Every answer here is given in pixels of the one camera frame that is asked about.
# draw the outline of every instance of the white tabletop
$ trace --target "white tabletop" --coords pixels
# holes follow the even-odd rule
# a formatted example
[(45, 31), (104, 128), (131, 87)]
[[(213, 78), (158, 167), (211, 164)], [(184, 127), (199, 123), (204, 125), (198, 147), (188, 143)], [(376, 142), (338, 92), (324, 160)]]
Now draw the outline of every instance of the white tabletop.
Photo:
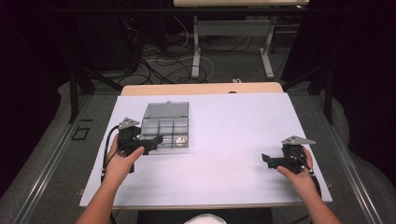
[[(178, 209), (279, 206), (301, 203), (289, 181), (268, 169), (262, 153), (283, 157), (281, 140), (305, 137), (286, 93), (120, 96), (108, 123), (80, 206), (100, 185), (106, 136), (125, 117), (141, 121), (148, 103), (190, 102), (188, 149), (141, 157), (114, 207)], [(314, 157), (324, 202), (332, 197)]]
[(309, 0), (175, 0), (176, 7), (303, 6)]

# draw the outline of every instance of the transparent plastic box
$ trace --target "transparent plastic box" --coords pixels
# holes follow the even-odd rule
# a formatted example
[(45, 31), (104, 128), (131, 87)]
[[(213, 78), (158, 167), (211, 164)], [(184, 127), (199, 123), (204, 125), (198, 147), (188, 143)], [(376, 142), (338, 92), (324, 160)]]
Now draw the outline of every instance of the transparent plastic box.
[(158, 148), (189, 147), (189, 103), (150, 103), (142, 121), (140, 139), (163, 135)]

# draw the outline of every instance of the human arm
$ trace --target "human arm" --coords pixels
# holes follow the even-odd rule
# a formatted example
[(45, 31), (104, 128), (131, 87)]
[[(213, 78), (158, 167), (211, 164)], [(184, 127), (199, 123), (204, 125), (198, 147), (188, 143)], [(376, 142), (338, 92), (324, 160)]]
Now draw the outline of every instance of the human arm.
[[(306, 163), (309, 167), (313, 168), (311, 154), (306, 148), (304, 148), (304, 153), (306, 156)], [(341, 223), (326, 203), (321, 200), (314, 181), (306, 167), (297, 175), (282, 166), (278, 166), (277, 170), (290, 181), (308, 209), (313, 223)]]
[(117, 152), (118, 136), (116, 135), (107, 153), (106, 175), (102, 185), (93, 195), (87, 208), (79, 217), (77, 223), (107, 224), (117, 190), (128, 175), (132, 164), (143, 154), (144, 148), (139, 147), (128, 157), (122, 157)]

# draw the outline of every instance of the horizontal black bar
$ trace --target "horizontal black bar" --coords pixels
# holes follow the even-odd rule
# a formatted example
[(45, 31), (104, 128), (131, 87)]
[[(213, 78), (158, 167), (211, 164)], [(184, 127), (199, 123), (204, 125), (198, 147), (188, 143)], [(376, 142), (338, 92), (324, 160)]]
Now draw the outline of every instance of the horizontal black bar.
[(315, 16), (315, 17), (344, 17), (347, 8), (247, 8), (247, 7), (172, 7), (172, 8), (56, 8), (50, 7), (56, 14), (68, 15), (134, 15), (134, 16), (218, 16), (218, 15), (246, 15), (246, 16)]

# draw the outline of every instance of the human hand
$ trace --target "human hand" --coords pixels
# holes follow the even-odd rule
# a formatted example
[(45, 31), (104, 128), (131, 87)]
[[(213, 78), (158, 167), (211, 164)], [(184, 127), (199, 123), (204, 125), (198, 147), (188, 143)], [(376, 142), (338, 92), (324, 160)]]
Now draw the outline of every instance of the human hand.
[(107, 153), (108, 165), (106, 167), (106, 175), (103, 182), (104, 185), (109, 185), (116, 189), (122, 184), (123, 180), (128, 175), (131, 166), (141, 155), (143, 155), (145, 150), (143, 147), (139, 147), (128, 157), (123, 157), (117, 151), (119, 146), (118, 140), (119, 135), (116, 134), (110, 151)]
[[(311, 154), (305, 147), (303, 147), (303, 150), (306, 157), (306, 164), (313, 169)], [(297, 175), (282, 166), (278, 166), (277, 171), (290, 181), (294, 190), (298, 193), (303, 202), (305, 202), (310, 196), (318, 196), (314, 181), (306, 167)]]

